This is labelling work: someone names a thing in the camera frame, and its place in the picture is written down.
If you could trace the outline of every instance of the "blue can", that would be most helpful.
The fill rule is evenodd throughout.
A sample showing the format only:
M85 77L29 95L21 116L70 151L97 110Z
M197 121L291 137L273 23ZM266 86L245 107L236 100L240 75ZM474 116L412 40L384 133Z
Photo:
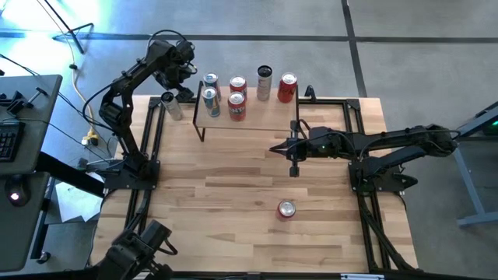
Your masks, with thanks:
M218 96L218 101L221 101L221 90L219 88L219 80L217 74L210 72L204 75L204 86L215 88L216 94Z
M221 113L217 95L218 93L213 87L207 87L202 92L202 99L204 100L205 107L208 109L208 114L211 117L218 117Z

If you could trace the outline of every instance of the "soda can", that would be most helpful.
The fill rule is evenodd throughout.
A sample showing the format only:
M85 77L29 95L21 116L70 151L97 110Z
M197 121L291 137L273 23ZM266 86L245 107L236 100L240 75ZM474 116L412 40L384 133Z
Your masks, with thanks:
M174 98L172 93L163 93L163 95L161 95L161 103L175 121L179 121L184 117L184 112L181 110L178 100Z
M260 101L268 100L272 90L272 68L262 65L258 68L258 87L256 93Z
M246 118L246 99L242 93L233 92L230 94L228 111L232 121L243 121Z
M215 88L216 92L218 93L218 101L221 101L221 90L219 88L219 80L217 74L210 72L204 75L204 86Z
M235 76L230 79L230 93L242 93L247 99L247 82L243 76Z
M296 206L292 201L284 200L279 203L279 207L277 208L277 218L285 222L288 219L292 218L296 214Z
M297 77L293 73L282 75L279 83L279 92L277 97L282 103L289 103L296 93Z
M213 87L205 88L202 92L202 99L205 107L208 108L208 114L211 117L218 117L221 113L216 89Z

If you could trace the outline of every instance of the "red and white can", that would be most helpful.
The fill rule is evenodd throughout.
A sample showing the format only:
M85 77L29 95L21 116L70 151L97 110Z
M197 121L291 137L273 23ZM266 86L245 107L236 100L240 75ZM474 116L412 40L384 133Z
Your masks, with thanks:
M294 94L296 94L297 77L293 73L285 73L282 75L279 83L279 92L277 97L282 103L289 103L292 101Z
M242 93L247 99L247 82L243 76L235 76L230 79L230 92Z
M246 118L246 98L242 93L233 92L230 94L228 111L232 121L243 121Z
M296 214L296 205L289 200L284 200L279 203L279 207L277 208L277 218L285 222L292 218Z

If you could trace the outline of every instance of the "silver can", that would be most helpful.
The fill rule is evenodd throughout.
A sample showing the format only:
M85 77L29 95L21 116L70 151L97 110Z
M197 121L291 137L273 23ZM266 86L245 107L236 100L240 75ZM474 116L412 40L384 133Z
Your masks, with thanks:
M292 201L284 200L280 202L277 212L281 219L292 218L296 214L296 205Z
M202 99L204 100L205 107L208 109L208 114L211 117L218 117L221 113L216 94L216 89L213 87L206 88L202 92Z
M178 100L174 98L172 93L163 93L163 95L161 95L161 103L175 121L179 121L184 117L184 112L181 110Z
M219 88L219 79L216 73L210 72L204 75L204 86L213 87L216 89L216 93L218 95L218 101L221 101L221 89Z
M262 65L258 68L258 87L256 93L260 101L266 101L270 98L272 91L272 68Z

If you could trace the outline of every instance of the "gray concrete floor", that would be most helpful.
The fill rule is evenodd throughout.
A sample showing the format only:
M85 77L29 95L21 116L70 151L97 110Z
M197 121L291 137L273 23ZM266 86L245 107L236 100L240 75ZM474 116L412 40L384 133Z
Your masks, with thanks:
M102 33L147 34L171 28L187 34L346 35L340 0L53 3L71 26L93 22L94 31ZM498 37L496 1L349 0L349 6L357 36ZM27 5L23 0L8 3L0 18L0 28L57 32L39 6ZM81 107L70 82L71 58L67 45L51 40L46 33L28 34L23 39L0 39L0 52L39 73L63 75L61 92ZM129 68L146 49L146 42L141 40L88 40L84 44L87 54L75 55L80 66L79 88L87 97ZM222 82L235 73L254 76L259 65L269 64L278 73L295 72L301 85L313 85L320 96L358 96L347 42L195 41L194 44L197 47L194 63L199 73L214 70ZM358 50L367 95L381 98L388 129L431 123L456 128L498 99L496 44L358 44ZM7 61L0 61L0 68L7 75L26 75ZM195 89L200 78L197 75L185 85ZM162 89L150 79L136 92L160 94ZM99 102L97 97L93 103L95 111ZM88 129L61 100L51 122L76 139ZM102 134L106 140L110 137L105 131ZM55 138L64 135L49 129L43 149L60 160L74 164L79 157L96 159L71 140L64 146L53 145L51 139ZM105 152L95 152L107 156ZM495 278L498 222L466 229L457 227L456 219L472 215L474 210L453 157L418 159L407 167L406 173L419 179L419 184L407 191L406 201L421 269ZM497 197L498 189L489 187L493 184L494 181L487 181L479 193L486 208L496 210L498 201L492 198ZM79 234L77 239L86 245L75 248L74 234L64 232L77 233L78 226L86 234ZM53 247L57 241L75 249L63 250L51 265L29 266L26 271L82 267L87 255L80 254L80 248L89 248L91 232L88 225L78 223L51 226L47 246Z

